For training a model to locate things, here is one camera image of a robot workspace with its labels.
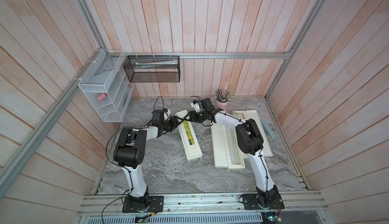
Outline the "pink eraser block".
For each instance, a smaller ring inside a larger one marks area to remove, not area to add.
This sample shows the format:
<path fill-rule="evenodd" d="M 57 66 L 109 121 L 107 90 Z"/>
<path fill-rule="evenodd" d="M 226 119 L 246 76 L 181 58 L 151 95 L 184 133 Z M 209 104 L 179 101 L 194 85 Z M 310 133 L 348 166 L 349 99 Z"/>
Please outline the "pink eraser block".
<path fill-rule="evenodd" d="M 107 93 L 101 93 L 101 94 L 97 97 L 97 100 L 98 100 L 98 101 L 102 101 L 102 100 L 104 100 L 106 97 L 107 97 Z"/>

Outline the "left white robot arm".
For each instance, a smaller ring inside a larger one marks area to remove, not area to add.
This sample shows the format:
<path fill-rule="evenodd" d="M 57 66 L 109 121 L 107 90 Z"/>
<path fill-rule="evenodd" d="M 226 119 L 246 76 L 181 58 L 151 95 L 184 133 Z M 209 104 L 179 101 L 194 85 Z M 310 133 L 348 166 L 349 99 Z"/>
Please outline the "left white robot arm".
<path fill-rule="evenodd" d="M 170 116 L 166 108 L 155 109 L 152 119 L 140 129 L 124 127 L 116 143 L 113 160 L 122 168 L 129 185 L 124 207 L 131 211 L 144 212 L 149 204 L 149 190 L 144 181 L 141 164 L 145 157 L 146 142 L 172 132 L 185 116 Z"/>

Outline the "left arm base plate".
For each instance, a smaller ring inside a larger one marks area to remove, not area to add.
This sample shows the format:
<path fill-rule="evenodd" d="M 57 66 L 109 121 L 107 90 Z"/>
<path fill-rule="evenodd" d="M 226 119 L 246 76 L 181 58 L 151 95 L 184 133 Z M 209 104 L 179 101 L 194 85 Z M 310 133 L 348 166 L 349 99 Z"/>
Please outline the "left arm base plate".
<path fill-rule="evenodd" d="M 128 195 L 123 204 L 123 213 L 159 213 L 163 211 L 164 196 L 132 197 Z"/>

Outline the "pink pencil cup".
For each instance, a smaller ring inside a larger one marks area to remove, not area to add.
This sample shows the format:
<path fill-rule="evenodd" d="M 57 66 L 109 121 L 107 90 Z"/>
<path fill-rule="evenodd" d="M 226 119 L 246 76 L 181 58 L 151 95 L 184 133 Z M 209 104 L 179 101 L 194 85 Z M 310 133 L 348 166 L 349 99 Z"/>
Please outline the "pink pencil cup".
<path fill-rule="evenodd" d="M 217 100 L 217 101 L 215 102 L 215 107 L 216 107 L 216 108 L 220 108 L 220 109 L 222 109 L 222 110 L 225 110 L 225 109 L 228 108 L 228 104 L 229 104 L 229 101 L 228 101 L 228 100 L 227 100 L 227 101 L 219 101 L 219 100 Z"/>

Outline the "aluminium front rail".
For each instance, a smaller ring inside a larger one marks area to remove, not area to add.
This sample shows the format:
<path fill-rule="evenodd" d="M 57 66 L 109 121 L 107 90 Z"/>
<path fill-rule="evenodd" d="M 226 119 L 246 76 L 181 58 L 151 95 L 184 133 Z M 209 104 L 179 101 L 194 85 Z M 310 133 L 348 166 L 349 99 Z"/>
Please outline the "aluminium front rail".
<path fill-rule="evenodd" d="M 165 194 L 161 202 L 152 201 L 149 210 L 140 214 L 162 209 L 162 214 L 239 213 L 249 212 L 243 204 L 242 193 L 198 193 Z M 121 195 L 85 196 L 77 216 L 123 215 Z M 272 211 L 326 210 L 328 206 L 319 191 L 282 191 L 281 205 L 274 205 Z"/>

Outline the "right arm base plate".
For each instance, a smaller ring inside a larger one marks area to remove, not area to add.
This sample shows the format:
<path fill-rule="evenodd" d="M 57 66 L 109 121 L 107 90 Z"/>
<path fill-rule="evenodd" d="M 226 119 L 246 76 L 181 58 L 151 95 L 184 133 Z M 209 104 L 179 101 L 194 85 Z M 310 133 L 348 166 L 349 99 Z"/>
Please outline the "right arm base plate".
<path fill-rule="evenodd" d="M 272 209 L 282 210 L 285 208 L 284 202 L 279 193 L 274 195 L 243 194 L 241 201 L 245 210 Z"/>

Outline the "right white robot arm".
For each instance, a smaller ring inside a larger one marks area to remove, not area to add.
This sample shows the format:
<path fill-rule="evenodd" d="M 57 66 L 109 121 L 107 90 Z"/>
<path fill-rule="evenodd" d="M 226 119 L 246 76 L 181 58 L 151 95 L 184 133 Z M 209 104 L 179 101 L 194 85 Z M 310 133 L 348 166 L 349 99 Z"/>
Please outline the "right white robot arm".
<path fill-rule="evenodd" d="M 237 137 L 240 151 L 248 157 L 256 179 L 257 203 L 264 209 L 284 209 L 284 203 L 277 186 L 270 177 L 263 155 L 264 137 L 253 119 L 237 118 L 220 108 L 215 108 L 211 99 L 197 99 L 191 104 L 193 108 L 184 118 L 194 123 L 206 120 L 222 124 L 233 130 Z"/>

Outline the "bundle of pencils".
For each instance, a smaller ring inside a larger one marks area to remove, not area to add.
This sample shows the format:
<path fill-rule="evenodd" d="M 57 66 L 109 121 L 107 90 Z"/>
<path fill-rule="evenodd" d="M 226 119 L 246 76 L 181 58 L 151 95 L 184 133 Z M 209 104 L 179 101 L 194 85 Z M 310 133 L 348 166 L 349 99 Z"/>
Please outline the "bundle of pencils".
<path fill-rule="evenodd" d="M 213 91 L 214 97 L 221 103 L 230 101 L 233 98 L 232 93 L 233 89 L 229 89 L 228 87 L 219 87 Z"/>

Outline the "cream dispenser lid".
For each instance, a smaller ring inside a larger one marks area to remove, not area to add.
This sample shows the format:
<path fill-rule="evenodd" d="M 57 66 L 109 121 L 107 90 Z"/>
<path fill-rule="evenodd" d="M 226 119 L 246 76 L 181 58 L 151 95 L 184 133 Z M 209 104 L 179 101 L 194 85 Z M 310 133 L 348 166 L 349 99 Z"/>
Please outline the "cream dispenser lid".
<path fill-rule="evenodd" d="M 225 127 L 221 124 L 211 126 L 212 145 L 214 154 L 214 165 L 216 168 L 228 168 L 227 161 L 227 134 Z"/>
<path fill-rule="evenodd" d="M 261 136 L 263 138 L 263 155 L 265 157 L 272 157 L 273 153 L 271 151 L 271 148 L 270 148 L 270 145 L 268 142 L 268 138 L 267 138 L 267 135 L 266 135 L 265 130 L 263 128 L 263 125 L 262 125 L 262 122 L 261 122 L 260 117 L 258 115 L 258 112 L 256 110 L 247 110 L 246 114 L 247 114 L 247 119 L 253 119 L 257 123 L 258 129 L 259 129 Z"/>

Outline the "blue stapler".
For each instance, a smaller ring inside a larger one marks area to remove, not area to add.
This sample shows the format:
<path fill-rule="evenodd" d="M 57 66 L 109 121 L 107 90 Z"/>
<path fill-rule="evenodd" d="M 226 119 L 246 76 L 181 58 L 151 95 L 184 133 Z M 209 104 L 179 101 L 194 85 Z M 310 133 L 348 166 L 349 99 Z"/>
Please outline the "blue stapler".
<path fill-rule="evenodd" d="M 264 129 L 264 132 L 268 138 L 268 141 L 275 141 L 277 139 L 277 136 L 276 136 L 275 132 L 272 130 L 272 128 L 270 127 L 267 120 L 261 119 L 260 121 L 261 121 L 262 127 Z"/>

